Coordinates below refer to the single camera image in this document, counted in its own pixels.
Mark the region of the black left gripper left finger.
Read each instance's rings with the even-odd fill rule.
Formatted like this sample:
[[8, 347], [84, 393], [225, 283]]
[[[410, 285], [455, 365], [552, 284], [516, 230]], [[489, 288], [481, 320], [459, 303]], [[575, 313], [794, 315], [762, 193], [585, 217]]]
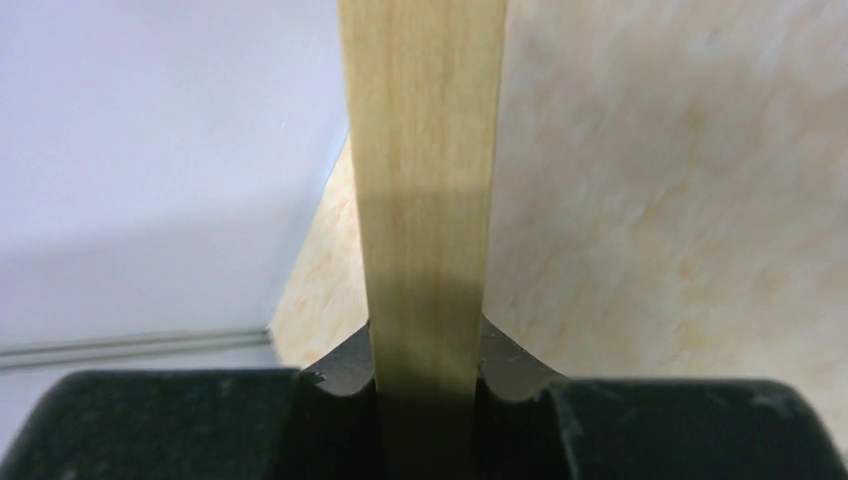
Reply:
[[304, 370], [88, 370], [36, 403], [5, 479], [377, 477], [360, 329]]

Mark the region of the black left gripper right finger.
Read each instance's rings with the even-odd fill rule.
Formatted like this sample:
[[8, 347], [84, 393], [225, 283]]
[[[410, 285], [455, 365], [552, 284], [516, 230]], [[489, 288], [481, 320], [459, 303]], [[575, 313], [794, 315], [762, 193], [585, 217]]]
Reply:
[[578, 378], [490, 322], [477, 451], [484, 479], [843, 479], [819, 415], [764, 379]]

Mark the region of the light wooden picture frame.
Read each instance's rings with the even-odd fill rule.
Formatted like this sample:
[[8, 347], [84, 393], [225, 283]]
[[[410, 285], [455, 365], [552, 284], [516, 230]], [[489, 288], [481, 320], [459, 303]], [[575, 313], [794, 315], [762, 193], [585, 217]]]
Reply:
[[502, 1], [338, 5], [391, 479], [471, 479]]

